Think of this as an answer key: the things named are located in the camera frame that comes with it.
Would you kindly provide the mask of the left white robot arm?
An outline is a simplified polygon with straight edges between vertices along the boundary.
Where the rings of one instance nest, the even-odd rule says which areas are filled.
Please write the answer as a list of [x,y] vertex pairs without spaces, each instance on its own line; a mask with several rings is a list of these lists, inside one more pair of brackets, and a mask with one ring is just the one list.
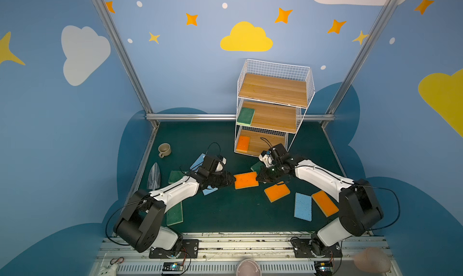
[[203,161],[183,177],[164,188],[135,192],[113,226],[113,232],[142,253],[148,249],[164,249],[178,254],[182,251],[183,237],[163,227],[165,213],[206,188],[231,186],[236,178],[225,170],[227,160],[221,155],[205,155]]

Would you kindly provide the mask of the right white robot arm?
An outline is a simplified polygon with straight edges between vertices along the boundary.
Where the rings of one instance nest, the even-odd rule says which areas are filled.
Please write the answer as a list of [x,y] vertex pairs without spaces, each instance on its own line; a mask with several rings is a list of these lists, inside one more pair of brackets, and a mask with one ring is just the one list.
[[282,144],[261,152],[259,160],[265,166],[260,169],[257,181],[277,183],[290,175],[316,186],[338,202],[338,217],[311,237],[315,255],[325,255],[328,248],[351,236],[362,236],[383,219],[375,191],[366,180],[341,177],[309,159],[290,155]]

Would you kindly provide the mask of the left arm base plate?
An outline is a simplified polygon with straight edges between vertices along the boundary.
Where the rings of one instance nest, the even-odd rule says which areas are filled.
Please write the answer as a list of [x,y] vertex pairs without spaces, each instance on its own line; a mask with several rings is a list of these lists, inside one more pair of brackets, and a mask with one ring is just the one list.
[[196,259],[199,251],[198,239],[181,239],[178,240],[172,249],[150,248],[150,259]]

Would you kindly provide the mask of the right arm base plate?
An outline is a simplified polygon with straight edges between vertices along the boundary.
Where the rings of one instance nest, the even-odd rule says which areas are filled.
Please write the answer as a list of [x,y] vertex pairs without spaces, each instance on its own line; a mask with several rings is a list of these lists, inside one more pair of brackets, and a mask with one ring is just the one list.
[[292,237],[289,243],[293,247],[296,258],[341,258],[341,244],[336,243],[330,247],[325,246],[318,239]]

